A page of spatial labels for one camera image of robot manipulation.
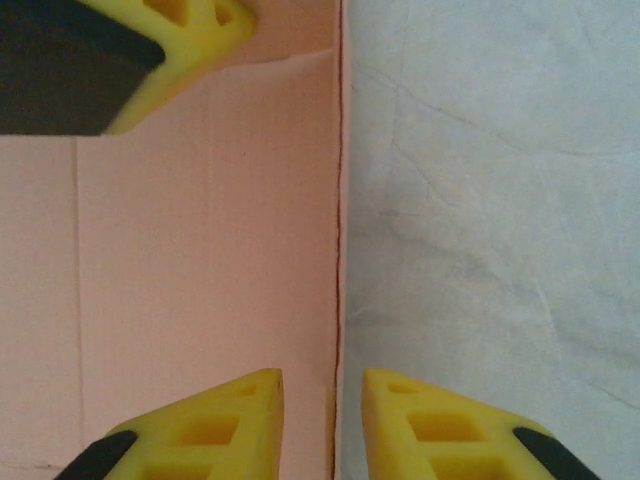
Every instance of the black rubber pad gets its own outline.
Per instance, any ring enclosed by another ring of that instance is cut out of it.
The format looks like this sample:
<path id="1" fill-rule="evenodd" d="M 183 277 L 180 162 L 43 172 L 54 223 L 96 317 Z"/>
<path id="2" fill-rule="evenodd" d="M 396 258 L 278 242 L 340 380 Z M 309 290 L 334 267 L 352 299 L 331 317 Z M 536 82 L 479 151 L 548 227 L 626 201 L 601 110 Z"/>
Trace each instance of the black rubber pad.
<path id="1" fill-rule="evenodd" d="M 99 135 L 164 59 L 76 0 L 0 0 L 0 133 Z"/>
<path id="2" fill-rule="evenodd" d="M 93 442 L 55 480 L 102 480 L 138 439 L 125 430 Z"/>
<path id="3" fill-rule="evenodd" d="M 555 438 L 525 427 L 513 434 L 556 480 L 600 480 Z"/>

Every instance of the triangular yellow piece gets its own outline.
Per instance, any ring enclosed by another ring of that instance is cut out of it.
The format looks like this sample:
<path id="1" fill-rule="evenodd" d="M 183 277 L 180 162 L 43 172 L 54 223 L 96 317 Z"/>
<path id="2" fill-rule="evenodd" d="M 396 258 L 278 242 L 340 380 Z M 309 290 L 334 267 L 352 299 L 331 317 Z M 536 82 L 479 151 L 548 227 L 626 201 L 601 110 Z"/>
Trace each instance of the triangular yellow piece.
<path id="1" fill-rule="evenodd" d="M 371 480 L 554 480 L 513 433 L 543 427 L 389 370 L 365 372 L 362 417 Z"/>
<path id="2" fill-rule="evenodd" d="M 106 480 L 276 480 L 282 372 L 260 370 L 123 423 L 138 439 Z"/>

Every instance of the rectangular hole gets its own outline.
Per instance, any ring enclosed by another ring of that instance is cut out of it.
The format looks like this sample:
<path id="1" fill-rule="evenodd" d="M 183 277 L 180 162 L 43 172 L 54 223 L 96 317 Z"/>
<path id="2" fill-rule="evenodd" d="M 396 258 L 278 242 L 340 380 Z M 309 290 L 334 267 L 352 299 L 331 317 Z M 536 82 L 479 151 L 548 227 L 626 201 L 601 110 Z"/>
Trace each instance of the rectangular hole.
<path id="1" fill-rule="evenodd" d="M 189 0 L 144 0 L 144 4 L 176 25 L 189 23 Z"/>
<path id="2" fill-rule="evenodd" d="M 500 458 L 436 457 L 429 463 L 438 480 L 515 480 Z"/>
<path id="3" fill-rule="evenodd" d="M 149 465 L 144 469 L 142 480 L 207 480 L 211 467 L 207 465 Z"/>
<path id="4" fill-rule="evenodd" d="M 174 445 L 229 445 L 240 419 L 233 415 L 191 418 L 183 426 Z"/>
<path id="5" fill-rule="evenodd" d="M 418 393 L 418 390 L 416 390 L 413 387 L 410 387 L 408 385 L 403 385 L 401 383 L 395 383 L 395 382 L 391 382 L 389 385 L 387 385 L 387 388 L 391 393 L 406 394 L 406 395 L 412 395 L 412 394 Z"/>
<path id="6" fill-rule="evenodd" d="M 413 413 L 409 424 L 419 442 L 480 442 L 482 432 L 458 413 Z"/>

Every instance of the gray textured surface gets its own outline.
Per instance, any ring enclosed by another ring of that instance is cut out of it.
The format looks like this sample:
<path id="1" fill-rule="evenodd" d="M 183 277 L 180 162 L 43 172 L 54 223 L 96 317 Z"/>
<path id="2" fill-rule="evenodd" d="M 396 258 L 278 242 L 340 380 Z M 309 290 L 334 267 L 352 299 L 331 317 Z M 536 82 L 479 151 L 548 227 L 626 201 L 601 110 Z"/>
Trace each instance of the gray textured surface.
<path id="1" fill-rule="evenodd" d="M 640 4 L 352 0 L 343 475 L 362 369 L 640 479 Z"/>

